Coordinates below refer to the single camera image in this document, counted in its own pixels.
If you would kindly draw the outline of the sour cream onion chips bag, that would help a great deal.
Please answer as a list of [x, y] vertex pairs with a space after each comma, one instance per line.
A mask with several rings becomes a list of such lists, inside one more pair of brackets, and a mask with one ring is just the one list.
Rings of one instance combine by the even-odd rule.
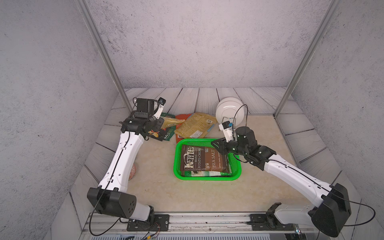
[[158, 130], [151, 130], [149, 134], [150, 134], [150, 138], [158, 141], [163, 141], [166, 128], [182, 125], [185, 122], [185, 120], [173, 119], [168, 117], [160, 117], [159, 122], [161, 123], [160, 128]]

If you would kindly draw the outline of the brown Kettle chips bag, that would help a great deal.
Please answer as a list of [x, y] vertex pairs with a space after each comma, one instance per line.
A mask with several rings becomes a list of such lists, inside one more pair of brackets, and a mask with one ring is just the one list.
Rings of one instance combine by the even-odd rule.
[[182, 158], [182, 171], [230, 172], [228, 156], [215, 148], [186, 146], [182, 148]]

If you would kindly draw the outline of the green white chips bag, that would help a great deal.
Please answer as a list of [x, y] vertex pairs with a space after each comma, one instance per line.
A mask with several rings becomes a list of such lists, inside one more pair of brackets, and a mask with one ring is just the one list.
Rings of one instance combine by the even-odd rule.
[[232, 177], [232, 173], [217, 171], [185, 171], [181, 172], [182, 177]]

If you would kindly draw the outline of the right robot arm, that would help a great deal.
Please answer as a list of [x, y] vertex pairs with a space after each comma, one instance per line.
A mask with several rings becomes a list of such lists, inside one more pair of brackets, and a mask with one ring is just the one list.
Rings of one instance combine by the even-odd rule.
[[232, 123], [225, 122], [219, 125], [219, 129], [224, 138], [211, 142], [219, 153], [243, 156], [247, 163], [281, 179], [311, 202], [309, 207], [273, 204], [266, 213], [271, 229], [296, 224], [313, 226], [332, 238], [340, 234], [352, 214], [348, 191], [344, 186], [332, 186], [318, 180], [269, 147], [259, 145], [249, 127], [233, 130]]

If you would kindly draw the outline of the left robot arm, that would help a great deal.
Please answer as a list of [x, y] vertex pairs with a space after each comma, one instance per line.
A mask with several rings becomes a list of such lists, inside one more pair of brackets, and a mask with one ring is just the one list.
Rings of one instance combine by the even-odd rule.
[[98, 214], [152, 224], [155, 220], [153, 207], [140, 204], [127, 190], [140, 147], [150, 132], [158, 132], [163, 125], [161, 113], [166, 100], [138, 98], [134, 102], [136, 110], [121, 123], [120, 141], [110, 167], [98, 187], [89, 189], [87, 198]]

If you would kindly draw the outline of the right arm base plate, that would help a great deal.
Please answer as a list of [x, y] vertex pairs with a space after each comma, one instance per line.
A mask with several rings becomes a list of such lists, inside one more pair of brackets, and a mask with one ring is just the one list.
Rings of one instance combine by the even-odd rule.
[[295, 231], [293, 224], [281, 224], [274, 215], [251, 214], [250, 221], [246, 222], [253, 231]]

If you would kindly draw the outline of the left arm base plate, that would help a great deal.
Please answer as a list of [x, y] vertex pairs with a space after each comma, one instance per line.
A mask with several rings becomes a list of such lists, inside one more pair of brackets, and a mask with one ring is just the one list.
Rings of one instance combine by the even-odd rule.
[[128, 232], [167, 232], [169, 230], [170, 215], [155, 214], [148, 221], [129, 219]]

